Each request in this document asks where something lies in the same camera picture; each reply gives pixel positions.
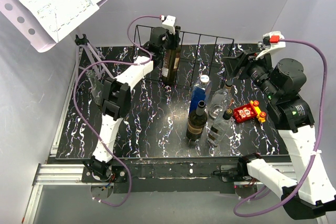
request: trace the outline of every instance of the cable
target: cable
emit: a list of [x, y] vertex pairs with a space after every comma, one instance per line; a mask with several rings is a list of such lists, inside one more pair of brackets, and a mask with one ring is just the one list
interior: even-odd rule
[[[313, 48], [321, 57], [322, 59], [322, 62], [323, 62], [323, 82], [322, 82], [322, 91], [321, 91], [321, 101], [320, 101], [320, 114], [319, 114], [319, 127], [318, 127], [318, 136], [317, 136], [317, 139], [316, 139], [316, 142], [315, 142], [315, 145], [314, 145], [314, 148], [313, 148], [313, 151], [317, 151], [318, 148], [319, 148], [319, 145], [320, 145], [320, 142], [321, 142], [321, 138], [322, 138], [322, 128], [323, 128], [323, 108], [324, 108], [324, 96], [325, 96], [325, 88], [326, 88], [326, 84], [327, 84], [327, 74], [328, 74], [328, 66], [327, 66], [327, 60], [326, 60], [326, 57], [324, 56], [324, 54], [322, 53], [322, 51], [317, 48], [315, 45], [309, 43], [309, 42], [306, 42], [306, 41], [301, 41], [301, 40], [295, 40], [295, 39], [280, 39], [280, 41], [283, 41], [283, 42], [292, 42], [292, 43], [298, 43], [298, 44], [303, 44], [303, 45], [306, 45], [306, 46], [309, 46], [311, 48]], [[235, 215], [239, 216], [239, 217], [254, 217], [254, 216], [259, 216], [259, 215], [263, 215], [263, 214], [266, 214], [268, 212], [271, 212], [279, 207], [282, 207], [284, 204], [286, 204], [288, 201], [290, 201], [294, 196], [295, 194], [298, 193], [298, 191], [300, 190], [301, 186], [303, 185], [303, 183], [305, 182], [312, 166], [313, 166], [313, 163], [314, 163], [314, 160], [315, 160], [315, 155], [312, 155], [310, 157], [310, 160], [309, 160], [309, 163], [308, 163], [308, 166], [307, 166], [307, 169], [305, 171], [305, 173], [303, 174], [302, 178], [300, 179], [300, 181], [298, 182], [297, 186], [295, 187], [295, 189], [284, 199], [282, 200], [280, 203], [270, 207], [270, 208], [267, 208], [265, 210], [262, 210], [262, 211], [259, 211], [259, 212], [254, 212], [252, 214], [240, 214], [237, 212], [237, 209], [238, 207], [245, 203], [246, 201], [248, 201], [249, 199], [252, 199], [254, 198], [256, 195], [258, 195], [261, 191], [258, 191], [256, 192], [255, 194], [243, 199], [241, 202], [239, 202], [233, 212], [235, 213]]]
[[128, 189], [128, 192], [127, 192], [127, 195], [125, 196], [125, 198], [119, 203], [119, 204], [113, 204], [113, 203], [110, 203], [108, 201], [105, 201], [105, 200], [101, 200], [99, 198], [95, 198], [93, 197], [93, 199], [97, 200], [98, 202], [102, 202], [104, 204], [107, 204], [111, 207], [119, 207], [121, 206], [122, 204], [125, 203], [125, 201], [129, 198], [130, 196], [130, 193], [131, 193], [131, 189], [132, 189], [132, 176], [131, 176], [131, 172], [130, 170], [128, 169], [128, 167], [126, 166], [126, 164], [124, 164], [123, 161], [121, 161], [119, 158], [117, 158], [111, 151], [110, 149], [106, 146], [106, 144], [104, 143], [103, 139], [101, 139], [101, 137], [99, 136], [99, 134], [94, 130], [94, 128], [92, 127], [91, 124], [89, 124], [89, 122], [85, 119], [85, 117], [83, 116], [83, 114], [80, 112], [79, 108], [78, 108], [78, 104], [77, 104], [77, 99], [76, 99], [76, 90], [77, 90], [77, 87], [78, 87], [78, 83], [79, 83], [79, 80], [80, 78], [82, 78], [82, 76], [85, 74], [85, 72], [87, 70], [89, 70], [90, 68], [92, 68], [93, 66], [95, 65], [98, 65], [98, 64], [104, 64], [104, 63], [113, 63], [113, 64], [124, 64], [124, 65], [143, 65], [143, 64], [146, 64], [148, 62], [150, 62], [152, 60], [152, 54], [150, 52], [148, 52], [147, 50], [145, 50], [144, 48], [142, 48], [140, 45], [136, 44], [135, 42], [133, 42], [130, 38], [130, 35], [129, 35], [129, 30], [130, 30], [130, 27], [131, 25], [137, 21], [138, 19], [140, 18], [161, 18], [160, 16], [141, 16], [141, 17], [138, 17], [136, 18], [135, 20], [133, 20], [128, 28], [127, 28], [127, 36], [129, 38], [129, 40], [137, 47], [139, 47], [139, 49], [141, 49], [142, 51], [146, 52], [148, 55], [149, 55], [149, 59], [147, 61], [144, 61], [144, 62], [141, 62], [141, 63], [131, 63], [131, 62], [122, 62], [122, 61], [116, 61], [116, 60], [104, 60], [104, 61], [99, 61], [99, 62], [95, 62], [89, 66], [87, 66], [81, 73], [80, 75], [78, 76], [78, 81], [75, 82], [75, 87], [73, 89], [73, 94], [72, 94], [72, 99], [73, 99], [73, 104], [76, 108], [76, 111], [78, 113], [78, 115], [83, 119], [84, 123], [86, 123], [86, 125], [89, 127], [89, 129], [92, 130], [92, 132], [96, 135], [96, 137], [99, 139], [99, 141], [101, 142], [101, 144], [104, 146], [104, 148], [106, 149], [106, 151], [115, 159], [117, 160], [127, 171], [127, 174], [128, 174], [128, 178], [129, 178], [129, 181], [130, 181], [130, 185], [129, 185], [129, 189]]

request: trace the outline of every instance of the brown glass bottle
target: brown glass bottle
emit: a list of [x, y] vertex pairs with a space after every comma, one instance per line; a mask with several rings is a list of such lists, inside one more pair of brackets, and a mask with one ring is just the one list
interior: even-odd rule
[[174, 83], [177, 69], [179, 67], [179, 61], [181, 56], [181, 46], [179, 45], [180, 30], [181, 28], [179, 26], [175, 27], [174, 39], [168, 50], [166, 51], [163, 59], [161, 80], [166, 85], [171, 85]]
[[205, 102], [200, 101], [197, 109], [193, 110], [188, 117], [186, 136], [190, 140], [197, 140], [202, 136], [203, 128], [208, 120], [205, 112]]

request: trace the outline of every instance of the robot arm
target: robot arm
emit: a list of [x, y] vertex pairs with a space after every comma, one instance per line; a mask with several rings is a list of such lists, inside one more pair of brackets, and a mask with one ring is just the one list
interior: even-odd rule
[[[251, 78], [268, 98], [269, 116], [286, 144], [297, 180], [306, 171], [311, 155], [316, 156], [298, 195], [284, 205], [293, 219], [316, 218], [326, 211], [336, 210], [336, 190], [325, 172], [320, 151], [313, 153], [316, 141], [314, 120], [308, 104], [298, 94], [306, 82], [303, 66], [296, 60], [283, 59], [272, 68], [270, 53], [286, 46], [282, 41], [274, 43], [274, 36], [277, 41], [283, 38], [278, 31], [265, 34], [259, 51], [244, 51], [237, 58], [225, 58], [224, 63], [232, 77], [243, 68], [239, 79]], [[281, 199], [297, 185], [295, 180], [269, 166], [258, 154], [240, 158], [238, 172], [261, 181]]]
[[[175, 17], [161, 16], [161, 20], [162, 27], [153, 28], [150, 40], [143, 46], [152, 53], [152, 60], [142, 65], [141, 63], [148, 61], [149, 58], [137, 56], [134, 63], [138, 65], [132, 65], [116, 78], [107, 78], [104, 81], [101, 104], [102, 124], [99, 135], [112, 152], [119, 125], [131, 108], [131, 91], [162, 61], [165, 51], [172, 45], [178, 45], [180, 41], [179, 34], [175, 33]], [[90, 161], [84, 162], [94, 178], [101, 181], [110, 177], [111, 167], [107, 162], [112, 159], [103, 143], [99, 141]]]

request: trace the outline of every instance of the black marble table surface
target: black marble table surface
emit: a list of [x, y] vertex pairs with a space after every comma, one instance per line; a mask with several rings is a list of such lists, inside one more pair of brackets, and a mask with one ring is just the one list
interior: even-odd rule
[[[217, 45], [213, 54], [213, 45], [187, 45], [182, 47], [182, 57], [196, 61], [181, 59], [176, 83], [178, 85], [164, 86], [153, 80], [140, 81], [132, 91], [132, 105], [130, 113], [124, 118], [119, 127], [113, 152], [118, 157], [203, 157], [203, 156], [240, 156], [253, 152], [262, 155], [287, 154], [286, 146], [269, 122], [259, 124], [256, 120], [234, 124], [226, 138], [218, 147], [206, 141], [212, 120], [209, 119], [202, 137], [196, 142], [189, 141], [186, 136], [186, 122], [191, 99], [191, 88], [183, 87], [194, 82], [199, 74], [209, 74], [212, 55], [213, 64], [210, 79], [213, 90], [223, 85], [225, 67], [221, 60], [227, 56], [230, 45]], [[254, 44], [235, 44], [231, 55], [237, 55], [243, 49], [255, 48]], [[132, 47], [104, 47], [99, 48], [108, 60], [117, 59], [130, 62], [133, 58]], [[85, 67], [89, 60], [85, 53], [81, 57], [80, 65]], [[122, 73], [127, 66], [108, 65], [113, 75]], [[147, 77], [158, 79], [160, 67]], [[99, 132], [101, 127], [101, 112], [91, 97], [90, 82], [83, 77], [77, 91], [78, 105], [90, 124]], [[258, 100], [262, 110], [266, 109], [263, 94], [250, 80], [234, 79], [232, 95], [236, 106]], [[97, 138], [83, 123], [77, 114], [73, 101], [70, 101], [63, 126], [57, 159], [89, 158], [96, 148]]]

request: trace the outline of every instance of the clear glass bottle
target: clear glass bottle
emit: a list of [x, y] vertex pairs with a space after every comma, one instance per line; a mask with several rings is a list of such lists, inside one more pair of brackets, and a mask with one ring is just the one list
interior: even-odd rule
[[212, 82], [210, 81], [209, 76], [202, 75], [196, 81], [195, 85], [193, 86], [189, 114], [197, 109], [197, 105], [200, 101], [204, 101], [205, 104], [209, 98], [211, 92]]
[[86, 71], [86, 76], [91, 83], [91, 95], [95, 104], [101, 108], [103, 98], [103, 84], [98, 80], [93, 70]]
[[209, 115], [212, 118], [216, 118], [221, 111], [223, 111], [225, 108], [229, 108], [232, 105], [232, 85], [233, 82], [231, 80], [226, 80], [224, 87], [220, 90], [217, 90], [212, 96], [212, 100], [208, 108]]
[[188, 117], [186, 136], [190, 140], [197, 140], [202, 136], [203, 128], [208, 120], [205, 112], [205, 102], [200, 101], [197, 109], [192, 111]]
[[207, 140], [213, 145], [217, 146], [219, 142], [224, 138], [227, 130], [229, 130], [233, 124], [233, 110], [227, 108], [225, 111], [221, 111], [218, 117], [215, 119], [211, 126]]

